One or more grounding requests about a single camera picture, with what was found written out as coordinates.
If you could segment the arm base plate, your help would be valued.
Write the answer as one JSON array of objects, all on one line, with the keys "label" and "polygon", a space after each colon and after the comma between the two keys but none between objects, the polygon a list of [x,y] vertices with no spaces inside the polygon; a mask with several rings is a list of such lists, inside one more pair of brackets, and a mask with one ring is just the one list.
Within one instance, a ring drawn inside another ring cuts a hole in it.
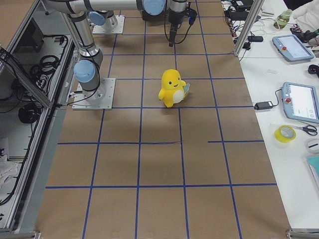
[{"label": "arm base plate", "polygon": [[[84,91],[75,95],[74,100],[76,103],[72,104],[73,110],[111,110],[113,104],[114,90],[116,79],[115,78],[102,78],[100,86],[97,91],[89,99],[89,92]],[[77,90],[82,91],[81,85],[78,83]]]},{"label": "arm base plate", "polygon": [[111,35],[122,34],[124,30],[125,16],[114,15],[109,18],[102,17],[101,19],[92,20],[94,23],[94,35]]}]

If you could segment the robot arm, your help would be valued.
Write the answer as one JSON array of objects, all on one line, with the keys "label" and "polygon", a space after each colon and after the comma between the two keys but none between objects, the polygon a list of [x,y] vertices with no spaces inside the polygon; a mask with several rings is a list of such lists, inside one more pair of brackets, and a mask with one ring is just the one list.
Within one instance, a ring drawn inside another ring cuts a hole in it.
[{"label": "robot arm", "polygon": [[191,18],[192,11],[186,0],[90,0],[87,4],[89,18],[100,26],[104,25],[108,18],[113,17],[115,10],[139,10],[154,16],[165,12],[170,23],[169,34],[166,34],[170,47],[177,44],[175,41],[177,29],[184,17]]},{"label": "robot arm", "polygon": [[97,102],[105,95],[101,87],[100,66],[103,53],[96,45],[87,13],[103,10],[143,10],[142,0],[50,0],[50,6],[60,12],[80,53],[74,66],[74,76],[82,87],[84,102]]}]

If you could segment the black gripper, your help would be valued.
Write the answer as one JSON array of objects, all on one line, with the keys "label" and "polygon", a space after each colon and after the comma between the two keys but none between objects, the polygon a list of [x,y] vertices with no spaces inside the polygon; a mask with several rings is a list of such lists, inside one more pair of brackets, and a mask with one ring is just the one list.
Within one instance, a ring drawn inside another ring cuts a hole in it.
[{"label": "black gripper", "polygon": [[180,16],[176,13],[168,14],[168,21],[170,22],[170,31],[169,31],[169,47],[173,47],[175,44],[175,36],[177,33],[178,25],[180,24]]}]

